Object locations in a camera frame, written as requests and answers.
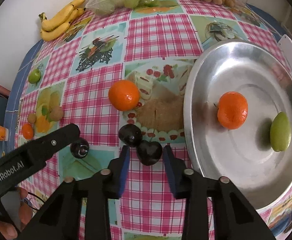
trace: blue gripper pad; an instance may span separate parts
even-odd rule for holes
[[[119,183],[120,183],[119,192],[118,192],[119,197],[121,197],[122,194],[124,193],[126,180],[128,176],[128,168],[129,168],[129,160],[130,160],[130,149],[128,146],[125,145],[123,147],[120,155],[122,154],[125,155],[125,159],[124,159],[124,163],[123,163],[120,176],[119,176]]]
[[[176,196],[176,178],[175,178],[172,165],[171,165],[171,157],[175,158],[172,153],[171,147],[169,145],[166,145],[162,151],[162,159],[165,165],[165,172],[168,178],[170,192],[175,197]]]

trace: banana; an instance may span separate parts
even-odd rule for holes
[[[84,14],[86,8],[77,8],[77,10],[78,10],[77,17],[79,17],[79,16],[82,16]]]
[[[79,5],[81,5],[85,1],[86,0],[73,0],[69,4],[73,4],[75,6],[75,9],[76,9]]]
[[[44,41],[52,41],[58,36],[62,35],[70,26],[71,22],[65,22],[59,25],[55,30],[51,32],[45,32],[43,29],[40,30],[40,36]]]
[[[53,18],[50,20],[42,20],[42,29],[47,32],[51,32],[56,29],[59,25],[65,22],[74,10],[73,4],[68,4],[62,8]]]
[[[77,18],[77,15],[78,15],[78,9],[73,10],[73,12],[70,14],[70,16],[68,17],[68,19],[65,20],[65,22],[72,23]]]

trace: tablecloth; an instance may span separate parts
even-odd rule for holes
[[[192,65],[218,41],[209,28],[227,26],[228,37],[264,47],[290,71],[271,31],[248,10],[193,0],[160,1],[162,8],[153,13],[122,9],[101,18],[87,11],[66,35],[51,42],[40,41],[29,51],[19,70],[23,76],[15,81],[11,93],[17,100],[6,111],[11,125],[6,151],[25,143],[21,127],[27,123],[28,114],[35,112],[43,120],[35,126],[35,138],[73,122],[89,142],[90,151],[78,160],[69,147],[64,148],[46,162],[44,169],[23,181],[22,187],[45,200],[65,176],[83,179],[106,168],[118,157],[122,146],[118,130],[126,123],[139,126],[145,139],[170,143],[174,154],[191,167],[182,122],[167,126],[163,119],[155,124],[148,122],[144,113],[155,103],[161,103],[163,113],[168,111],[172,105],[165,101],[167,97],[182,102]],[[34,68],[41,71],[42,78],[31,85],[26,79]],[[111,106],[108,90],[124,78],[137,83],[142,97],[138,109],[119,112]],[[62,106],[64,118],[47,124],[42,109],[56,102]],[[42,205],[29,198],[35,207]],[[209,239],[214,239],[212,205],[209,199],[207,202]],[[143,166],[132,149],[124,194],[120,200],[109,201],[112,239],[180,239],[184,209],[185,201],[175,200],[169,191],[162,160]],[[259,210],[270,228],[276,228],[291,212],[292,187],[278,203]],[[79,236],[83,238],[85,199],[80,224]]]

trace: metal tray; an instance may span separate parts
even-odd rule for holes
[[[217,120],[221,95],[237,91],[248,102],[245,123],[236,130]],[[246,41],[220,42],[195,62],[186,86],[184,127],[195,170],[229,177],[256,209],[283,196],[292,184],[289,148],[274,152],[272,120],[286,112],[292,132],[292,77],[266,50]]]

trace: mandarin orange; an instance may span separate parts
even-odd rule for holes
[[[248,103],[242,94],[231,91],[219,99],[217,118],[223,127],[237,129],[245,122],[247,115]]]
[[[137,106],[140,94],[138,87],[133,82],[120,80],[110,87],[108,98],[119,111],[128,111]]]
[[[34,136],[34,130],[33,127],[29,124],[26,123],[22,126],[22,135],[26,140],[30,140]]]

